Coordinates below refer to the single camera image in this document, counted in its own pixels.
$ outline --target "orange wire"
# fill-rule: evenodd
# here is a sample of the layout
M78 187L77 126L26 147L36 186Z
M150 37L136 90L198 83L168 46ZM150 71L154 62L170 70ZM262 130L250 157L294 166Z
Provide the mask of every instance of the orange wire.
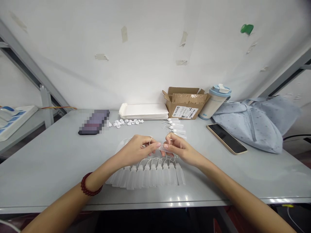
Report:
M57 109L57 108L73 108L73 109L77 110L77 108L70 107L70 106L65 106L65 107L44 107L44 108L41 108L41 109L49 109L49 108L54 108L54 109Z

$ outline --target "stack of paper bags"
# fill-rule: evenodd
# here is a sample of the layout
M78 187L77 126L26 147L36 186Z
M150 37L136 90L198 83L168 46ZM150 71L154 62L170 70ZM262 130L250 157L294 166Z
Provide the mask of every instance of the stack of paper bags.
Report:
M165 104L128 105L123 103L119 110L122 119L166 120L168 110Z

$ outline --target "green object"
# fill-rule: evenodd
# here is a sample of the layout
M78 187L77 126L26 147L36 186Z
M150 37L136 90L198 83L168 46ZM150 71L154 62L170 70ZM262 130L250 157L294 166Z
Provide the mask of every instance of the green object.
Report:
M250 33L252 32L252 30L254 29L254 25L251 25L251 24L244 24L242 27L241 27L241 33L246 33L248 35L250 35Z

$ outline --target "white tumbler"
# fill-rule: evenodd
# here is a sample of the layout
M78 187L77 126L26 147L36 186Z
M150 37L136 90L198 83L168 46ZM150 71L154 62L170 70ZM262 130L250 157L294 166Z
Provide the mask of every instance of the white tumbler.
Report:
M209 94L211 97L199 113L199 117L203 120L209 120L212 117L223 102L231 95L231 90L222 84L218 84L209 90Z

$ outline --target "person's left hand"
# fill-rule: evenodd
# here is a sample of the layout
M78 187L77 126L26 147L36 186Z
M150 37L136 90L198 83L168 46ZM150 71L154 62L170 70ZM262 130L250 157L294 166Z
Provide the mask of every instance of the person's left hand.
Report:
M132 139L113 156L120 164L120 168L140 162L161 146L161 142L157 142L154 139L150 141L150 139L151 137L148 136L134 135Z

